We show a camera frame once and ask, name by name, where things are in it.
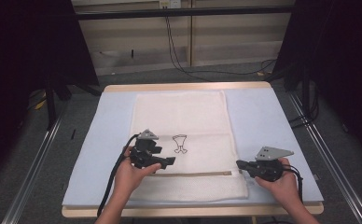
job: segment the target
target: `cloth fold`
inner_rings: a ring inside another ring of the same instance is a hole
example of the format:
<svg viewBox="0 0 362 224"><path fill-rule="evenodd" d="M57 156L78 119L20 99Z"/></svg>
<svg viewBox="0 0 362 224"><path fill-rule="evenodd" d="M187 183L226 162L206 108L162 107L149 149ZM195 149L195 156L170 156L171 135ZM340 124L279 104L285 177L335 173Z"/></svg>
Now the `cloth fold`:
<svg viewBox="0 0 362 224"><path fill-rule="evenodd" d="M157 174L231 175L147 176L131 200L211 202L247 197L223 91L139 94L130 134L147 128L160 138L156 142L162 152L157 156L176 157L174 165Z"/></svg>

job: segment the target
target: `white towel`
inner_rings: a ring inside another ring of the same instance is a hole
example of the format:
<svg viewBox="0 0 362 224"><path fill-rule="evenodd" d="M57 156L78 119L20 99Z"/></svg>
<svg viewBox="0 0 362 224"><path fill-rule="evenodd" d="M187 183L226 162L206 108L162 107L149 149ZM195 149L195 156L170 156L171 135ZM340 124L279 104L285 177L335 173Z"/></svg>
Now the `white towel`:
<svg viewBox="0 0 362 224"><path fill-rule="evenodd" d="M162 152L156 156L176 157L174 165L157 174L177 176L146 177L131 200L213 202L247 197L223 91L137 95L131 135L147 128L160 138L157 146Z"/></svg>

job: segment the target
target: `table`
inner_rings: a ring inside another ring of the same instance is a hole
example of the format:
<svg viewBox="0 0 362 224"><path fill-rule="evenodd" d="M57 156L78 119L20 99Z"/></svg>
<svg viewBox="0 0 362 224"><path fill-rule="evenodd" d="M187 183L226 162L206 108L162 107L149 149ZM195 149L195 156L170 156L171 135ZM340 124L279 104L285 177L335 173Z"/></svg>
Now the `table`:
<svg viewBox="0 0 362 224"><path fill-rule="evenodd" d="M271 85L267 82L174 83L174 84L144 84L144 85L112 85L106 87L104 93L132 92L132 91L143 92L143 91L205 91L205 90L271 90L271 89L272 89ZM282 110L278 112L280 114L283 113L282 115L284 116L284 112ZM302 161L306 163L302 154L301 157ZM313 176L304 176L304 177L305 179L307 179L307 181L313 178ZM314 199L309 199L305 203L306 208L312 214L321 214L324 211L324 206L322 204L323 200L320 197L322 196L319 193L319 196L316 197L318 198L318 200L315 201ZM252 200L254 201L253 203L235 202L235 201L226 202L226 203L199 203L199 204L128 203L128 205L125 207L125 209L122 212L122 216L123 217L237 217L237 216L249 217L249 216L275 216L275 215L287 214L287 212L274 201L267 200L268 202L264 203L261 200L254 199L254 197L252 198L253 198ZM63 207L62 213L65 217L95 217L97 212L97 207L98 206L65 205Z"/></svg>

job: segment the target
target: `fabric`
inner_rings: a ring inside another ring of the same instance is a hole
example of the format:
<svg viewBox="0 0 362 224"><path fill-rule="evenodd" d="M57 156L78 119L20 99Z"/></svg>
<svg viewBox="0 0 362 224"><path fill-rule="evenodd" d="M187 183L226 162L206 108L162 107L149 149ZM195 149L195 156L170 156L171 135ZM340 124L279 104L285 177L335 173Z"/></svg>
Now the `fabric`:
<svg viewBox="0 0 362 224"><path fill-rule="evenodd" d="M166 170L146 177L131 200L211 202L247 197L223 91L139 94L130 135L145 129L160 138L156 142L162 152L155 156L176 159Z"/></svg>

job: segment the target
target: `gray floor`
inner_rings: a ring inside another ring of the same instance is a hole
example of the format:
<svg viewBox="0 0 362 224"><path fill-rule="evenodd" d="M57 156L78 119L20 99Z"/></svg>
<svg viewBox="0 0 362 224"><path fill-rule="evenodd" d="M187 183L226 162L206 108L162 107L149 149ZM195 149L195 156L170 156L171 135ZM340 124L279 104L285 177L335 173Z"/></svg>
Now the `gray floor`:
<svg viewBox="0 0 362 224"><path fill-rule="evenodd" d="M204 70L248 72L258 70L260 63L243 63L207 66ZM194 73L210 81L249 81L261 80L254 75L236 76L219 73ZM163 82L200 82L201 79L187 76L175 69L118 74L100 77L101 89L109 84L163 83ZM298 114L292 105L288 93L283 89L283 80L276 80L272 86L289 119ZM99 102L98 97L72 88L72 99L57 102L58 108L66 105L63 121L44 160L34 189L23 209L19 223L93 223L94 219L69 219L62 216L61 204L67 188L67 182L89 130L91 120ZM323 135L336 160L362 199L362 148L358 141L341 128L341 120L336 113L320 98L320 114L314 122ZM17 193L30 164L35 158L41 141L46 134L47 111L29 110L21 128L20 137L10 154L0 167L0 223L9 205ZM294 134L314 174L320 176L317 184L325 198L323 214L317 216L321 223L357 223L355 215L339 190L321 155L304 127L294 129ZM278 220L292 221L289 217L277 217ZM271 217L259 217L258 223L272 220ZM185 223L183 218L170 219L123 219L124 223ZM201 223L249 223L249 217L202 218Z"/></svg>

